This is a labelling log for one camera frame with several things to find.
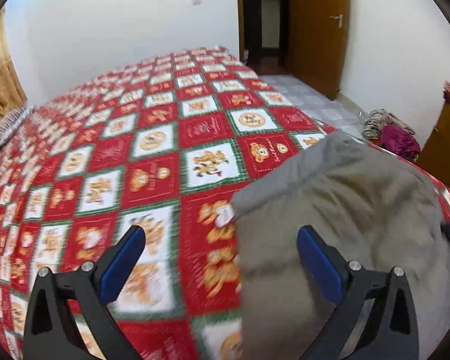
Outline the grey puffer jacket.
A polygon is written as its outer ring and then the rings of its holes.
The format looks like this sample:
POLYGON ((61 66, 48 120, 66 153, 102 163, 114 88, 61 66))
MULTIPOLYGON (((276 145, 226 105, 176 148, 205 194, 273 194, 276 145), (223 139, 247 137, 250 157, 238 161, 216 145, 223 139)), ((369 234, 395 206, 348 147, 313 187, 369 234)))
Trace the grey puffer jacket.
POLYGON ((346 260, 379 272, 404 269, 422 359, 450 329, 444 214, 432 181, 411 164, 332 133, 235 193, 232 209, 244 359, 298 359, 332 313, 299 260, 305 225, 346 260))

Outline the clothes pile on floor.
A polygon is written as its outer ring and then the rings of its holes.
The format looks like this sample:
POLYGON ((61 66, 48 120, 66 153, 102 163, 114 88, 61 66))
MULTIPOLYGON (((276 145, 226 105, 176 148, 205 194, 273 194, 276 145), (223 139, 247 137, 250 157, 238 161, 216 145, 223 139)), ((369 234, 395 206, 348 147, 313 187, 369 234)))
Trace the clothes pile on floor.
POLYGON ((363 122, 362 136, 409 162, 416 161, 421 152, 413 128, 385 109, 369 114, 363 122))

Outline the brown wooden cabinet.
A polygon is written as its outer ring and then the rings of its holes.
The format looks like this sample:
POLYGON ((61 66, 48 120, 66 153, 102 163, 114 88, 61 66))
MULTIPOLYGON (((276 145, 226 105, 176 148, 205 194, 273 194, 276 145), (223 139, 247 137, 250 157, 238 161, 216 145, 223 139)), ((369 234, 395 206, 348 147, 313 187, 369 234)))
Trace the brown wooden cabinet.
POLYGON ((450 82, 444 85, 444 104, 416 164, 450 188, 450 82))

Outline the striped pillow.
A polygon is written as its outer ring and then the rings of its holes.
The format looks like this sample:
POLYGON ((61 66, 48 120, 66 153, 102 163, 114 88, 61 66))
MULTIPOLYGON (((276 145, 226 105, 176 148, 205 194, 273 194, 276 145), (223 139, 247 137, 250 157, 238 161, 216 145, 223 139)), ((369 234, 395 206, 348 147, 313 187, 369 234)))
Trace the striped pillow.
POLYGON ((19 129, 26 117, 34 111, 33 106, 21 106, 11 110, 0 121, 0 148, 19 129))

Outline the red patchwork bedspread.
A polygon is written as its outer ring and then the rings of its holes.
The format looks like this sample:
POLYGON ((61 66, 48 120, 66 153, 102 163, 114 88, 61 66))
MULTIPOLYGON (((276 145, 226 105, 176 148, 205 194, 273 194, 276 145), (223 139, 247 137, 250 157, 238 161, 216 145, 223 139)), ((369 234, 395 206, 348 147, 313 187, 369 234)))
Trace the red patchwork bedspread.
MULTIPOLYGON (((245 359, 232 197, 336 132, 218 46, 34 108, 0 148, 0 359, 24 359, 39 270, 95 263, 133 225, 145 249, 107 309, 139 359, 245 359)), ((440 180, 347 135, 427 176, 450 222, 440 180)), ((425 359, 450 359, 450 329, 425 359)))

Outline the brown wooden door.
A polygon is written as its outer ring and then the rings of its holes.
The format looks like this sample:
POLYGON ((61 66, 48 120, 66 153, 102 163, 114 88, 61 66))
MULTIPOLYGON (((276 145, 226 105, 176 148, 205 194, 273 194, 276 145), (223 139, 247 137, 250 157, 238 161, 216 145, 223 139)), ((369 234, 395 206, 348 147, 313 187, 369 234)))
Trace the brown wooden door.
POLYGON ((340 91, 348 42, 350 0, 289 0, 291 74, 330 100, 340 91), (344 16, 342 28, 330 16, 344 16))

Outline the dark door frame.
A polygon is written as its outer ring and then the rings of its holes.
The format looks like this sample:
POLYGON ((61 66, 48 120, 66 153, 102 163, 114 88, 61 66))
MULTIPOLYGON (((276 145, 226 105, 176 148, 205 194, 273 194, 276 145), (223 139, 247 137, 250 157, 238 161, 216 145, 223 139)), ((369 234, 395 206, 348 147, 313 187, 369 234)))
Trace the dark door frame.
POLYGON ((289 0, 237 0, 239 60, 260 76, 286 75, 289 0))

